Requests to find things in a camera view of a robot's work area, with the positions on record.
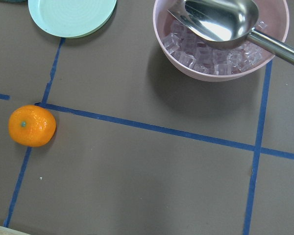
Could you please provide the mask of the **orange mandarin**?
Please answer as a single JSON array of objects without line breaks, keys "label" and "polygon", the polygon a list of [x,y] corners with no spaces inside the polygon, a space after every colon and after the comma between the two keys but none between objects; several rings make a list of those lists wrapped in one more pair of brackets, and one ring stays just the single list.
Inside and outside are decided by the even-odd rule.
[{"label": "orange mandarin", "polygon": [[8,120],[8,132],[13,141],[29,147],[47,144],[56,130],[51,112],[35,105],[16,109]]}]

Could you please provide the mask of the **light green plate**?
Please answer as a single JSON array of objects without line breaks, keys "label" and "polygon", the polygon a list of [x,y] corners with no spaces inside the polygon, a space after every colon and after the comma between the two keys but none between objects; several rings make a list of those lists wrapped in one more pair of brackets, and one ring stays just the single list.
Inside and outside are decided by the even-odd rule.
[{"label": "light green plate", "polygon": [[33,21],[44,32],[80,38],[99,30],[111,17],[116,0],[29,0]]}]

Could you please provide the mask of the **clear ice cubes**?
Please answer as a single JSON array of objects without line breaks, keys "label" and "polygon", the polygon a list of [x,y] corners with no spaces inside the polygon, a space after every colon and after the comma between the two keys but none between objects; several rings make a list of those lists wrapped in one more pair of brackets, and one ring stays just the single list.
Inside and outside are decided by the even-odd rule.
[{"label": "clear ice cubes", "polygon": [[263,49],[249,42],[230,50],[206,45],[182,23],[174,20],[162,40],[168,53],[184,66],[205,74],[233,75],[245,72],[263,59]]}]

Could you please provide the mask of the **metal ice scoop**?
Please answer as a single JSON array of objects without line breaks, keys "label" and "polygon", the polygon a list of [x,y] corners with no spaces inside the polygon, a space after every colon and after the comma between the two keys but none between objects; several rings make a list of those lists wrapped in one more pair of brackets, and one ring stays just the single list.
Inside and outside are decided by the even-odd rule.
[{"label": "metal ice scoop", "polygon": [[245,41],[294,65],[294,48],[256,29],[259,8],[253,0],[178,0],[168,12],[217,49]]}]

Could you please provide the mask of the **pink bowl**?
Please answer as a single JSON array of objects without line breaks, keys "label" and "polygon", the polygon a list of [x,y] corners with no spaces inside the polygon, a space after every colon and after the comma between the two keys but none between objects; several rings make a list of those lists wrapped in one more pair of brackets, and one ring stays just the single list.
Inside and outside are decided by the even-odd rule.
[{"label": "pink bowl", "polygon": [[[153,28],[157,41],[167,59],[183,74],[201,81],[222,82],[233,80],[264,67],[274,58],[274,55],[262,50],[262,59],[252,66],[249,70],[232,75],[212,75],[194,71],[179,61],[177,61],[165,48],[162,41],[171,31],[171,23],[174,17],[168,12],[168,9],[175,3],[174,0],[157,0],[153,7]],[[260,20],[268,26],[265,33],[284,42],[287,38],[290,14],[288,4],[285,0],[256,0],[259,8]]]}]

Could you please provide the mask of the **bamboo cutting board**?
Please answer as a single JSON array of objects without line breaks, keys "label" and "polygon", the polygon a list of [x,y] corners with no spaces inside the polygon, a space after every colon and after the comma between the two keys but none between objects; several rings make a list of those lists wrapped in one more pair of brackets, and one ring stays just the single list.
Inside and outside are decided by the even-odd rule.
[{"label": "bamboo cutting board", "polygon": [[29,235],[29,234],[0,226],[0,235]]}]

